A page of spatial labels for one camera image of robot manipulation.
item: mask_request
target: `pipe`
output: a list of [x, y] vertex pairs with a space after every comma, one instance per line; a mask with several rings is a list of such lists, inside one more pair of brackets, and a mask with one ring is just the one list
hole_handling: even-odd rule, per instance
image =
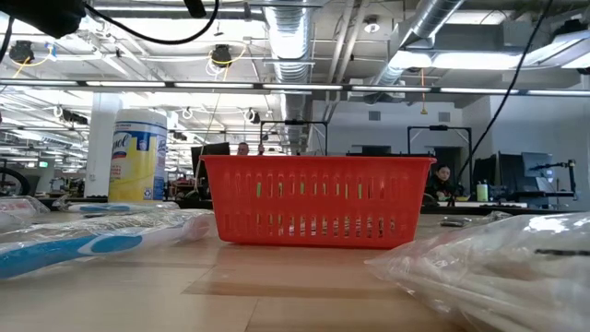
[[355, 22], [354, 28], [350, 34], [350, 39], [348, 39], [347, 49], [344, 52], [342, 64], [340, 64], [338, 75], [336, 76], [336, 83], [342, 82], [342, 78], [344, 78], [344, 74], [347, 71], [348, 61], [350, 61], [350, 56], [352, 55], [352, 50], [354, 50], [355, 41], [357, 40], [357, 36], [359, 36], [360, 26], [365, 19], [365, 12], [367, 11], [367, 7], [369, 6], [370, 2], [371, 0], [362, 0], [360, 3], [359, 11], [357, 12], [357, 21]]
[[[263, 9], [268, 26], [269, 43], [274, 59], [308, 60], [312, 10], [305, 7], [269, 6]], [[304, 63], [274, 64], [279, 83], [301, 84], [309, 81], [310, 67]], [[309, 95], [283, 93], [280, 95], [281, 115], [285, 120], [307, 120], [312, 115]], [[291, 145], [304, 145], [299, 128], [286, 128]]]
[[465, 0], [423, 0], [416, 9], [411, 30], [421, 39], [428, 39], [443, 27]]
[[336, 40], [336, 47], [334, 49], [334, 54], [332, 55], [332, 63], [330, 64], [330, 70], [328, 71], [328, 77], [325, 83], [332, 83], [332, 79], [334, 79], [334, 73], [338, 66], [340, 53], [342, 53], [344, 40], [347, 37], [348, 23], [350, 22], [350, 17], [352, 17], [352, 7], [354, 6], [354, 2], [355, 0], [347, 0], [347, 6], [344, 9], [344, 14], [342, 14], [342, 25], [340, 26], [340, 32], [338, 33], [338, 39]]
[[[195, 19], [185, 6], [96, 6], [102, 14], [110, 18], [170, 18]], [[210, 19], [212, 10], [200, 19]], [[262, 10], [246, 10], [241, 6], [224, 6], [218, 10], [217, 19], [235, 19], [245, 21], [265, 21]]]
[[[414, 15], [413, 22], [407, 32], [397, 45], [397, 49], [420, 39], [433, 38], [434, 35], [443, 27], [444, 23], [451, 15], [465, 2], [465, 0], [422, 0]], [[401, 68], [392, 64], [392, 60], [382, 68], [371, 82], [372, 85], [391, 86], [402, 76], [406, 68]], [[380, 98], [381, 93], [370, 94], [364, 97], [366, 103], [373, 105]]]

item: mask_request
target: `lamp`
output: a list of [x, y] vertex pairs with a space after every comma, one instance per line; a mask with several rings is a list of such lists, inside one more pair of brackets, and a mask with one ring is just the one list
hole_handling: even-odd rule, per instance
[[367, 33], [375, 33], [377, 31], [379, 31], [379, 29], [381, 28], [379, 26], [379, 23], [377, 23], [377, 19], [378, 17], [375, 15], [371, 15], [371, 16], [367, 16], [363, 23], [365, 23], [365, 32]]

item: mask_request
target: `black cable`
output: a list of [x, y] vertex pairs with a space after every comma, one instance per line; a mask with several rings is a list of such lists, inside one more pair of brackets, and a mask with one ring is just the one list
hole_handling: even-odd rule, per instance
[[8, 44], [10, 43], [10, 37], [12, 36], [12, 24], [15, 22], [15, 18], [10, 17], [8, 19], [8, 28], [6, 28], [6, 34], [4, 35], [4, 40], [2, 41], [2, 47], [0, 48], [0, 63], [4, 60], [4, 55], [6, 51], [8, 51]]
[[86, 9], [90, 13], [98, 16], [99, 18], [104, 19], [105, 21], [113, 24], [116, 27], [119, 27], [120, 29], [126, 31], [127, 33], [130, 33], [130, 34], [136, 36], [137, 38], [141, 38], [145, 41], [154, 42], [154, 43], [158, 43], [158, 44], [162, 44], [162, 45], [181, 45], [181, 44], [185, 44], [185, 43], [194, 41], [195, 39], [197, 39], [197, 38], [201, 37], [203, 34], [205, 34], [205, 32], [207, 32], [209, 30], [209, 28], [211, 28], [211, 26], [213, 25], [213, 22], [215, 22], [215, 19], [218, 16], [219, 3], [220, 3], [220, 0], [215, 0], [215, 6], [213, 7], [213, 13], [211, 13], [211, 18], [209, 19], [209, 21], [206, 23], [206, 25], [200, 31], [198, 31], [196, 34], [192, 35], [191, 37], [184, 38], [181, 40], [175, 40], [175, 41], [164, 41], [164, 40], [159, 40], [159, 39], [148, 37], [144, 34], [141, 34], [137, 31], [127, 28], [123, 23], [117, 22], [116, 20], [109, 18], [108, 16], [106, 16], [106, 15], [102, 14], [101, 12], [99, 12], [98, 10], [94, 9], [89, 4], [84, 4], [84, 6], [86, 7]]
[[531, 33], [531, 36], [528, 39], [528, 43], [526, 44], [525, 51], [523, 52], [523, 56], [521, 56], [520, 61], [518, 62], [518, 66], [516, 67], [516, 71], [514, 72], [513, 81], [510, 83], [510, 86], [508, 86], [508, 89], [506, 90], [506, 94], [504, 95], [504, 98], [501, 100], [498, 110], [496, 111], [496, 113], [494, 114], [490, 123], [486, 127], [486, 130], [483, 132], [483, 134], [479, 138], [478, 143], [476, 143], [476, 145], [473, 147], [473, 149], [469, 152], [469, 158], [467, 158], [467, 160], [463, 164], [463, 167], [461, 167], [461, 170], [459, 171], [459, 173], [457, 175], [457, 179], [461, 178], [461, 175], [463, 174], [463, 171], [465, 170], [465, 168], [469, 164], [469, 161], [473, 159], [473, 155], [476, 153], [479, 146], [481, 145], [481, 142], [483, 141], [483, 139], [486, 137], [486, 135], [490, 131], [491, 127], [496, 122], [496, 119], [498, 119], [498, 115], [500, 115], [500, 112], [504, 108], [504, 105], [506, 104], [508, 97], [510, 97], [510, 93], [514, 89], [514, 85], [516, 85], [516, 80], [518, 79], [518, 76], [520, 74], [520, 70], [523, 67], [523, 63], [525, 62], [526, 55], [528, 54], [528, 51], [530, 50], [531, 46], [533, 45], [533, 40], [535, 39], [535, 36], [537, 35], [539, 28], [541, 28], [541, 24], [545, 20], [545, 17], [547, 16], [547, 13], [549, 12], [549, 9], [551, 8], [552, 4], [553, 4], [553, 0], [548, 0], [547, 5], [543, 9], [543, 12], [541, 13], [541, 16], [538, 19], [537, 25], [535, 26], [533, 33]]

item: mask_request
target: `table surface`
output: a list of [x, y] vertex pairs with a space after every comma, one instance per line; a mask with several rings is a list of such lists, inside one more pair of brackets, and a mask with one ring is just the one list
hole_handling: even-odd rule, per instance
[[[418, 237], [449, 231], [440, 219], [421, 216]], [[64, 263], [0, 281], [0, 331], [462, 330], [369, 273], [382, 252], [208, 238]]]

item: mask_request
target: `person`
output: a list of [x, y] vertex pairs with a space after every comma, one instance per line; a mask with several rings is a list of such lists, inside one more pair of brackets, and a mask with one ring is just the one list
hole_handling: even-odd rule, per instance
[[242, 142], [238, 144], [238, 156], [247, 156], [250, 153], [250, 147], [248, 143]]
[[444, 200], [456, 195], [456, 187], [451, 183], [451, 169], [447, 165], [439, 165], [426, 185], [426, 194]]
[[[238, 156], [247, 156], [250, 153], [250, 146], [248, 143], [242, 142], [238, 145]], [[258, 146], [258, 155], [262, 156], [265, 153], [265, 146], [262, 144]]]

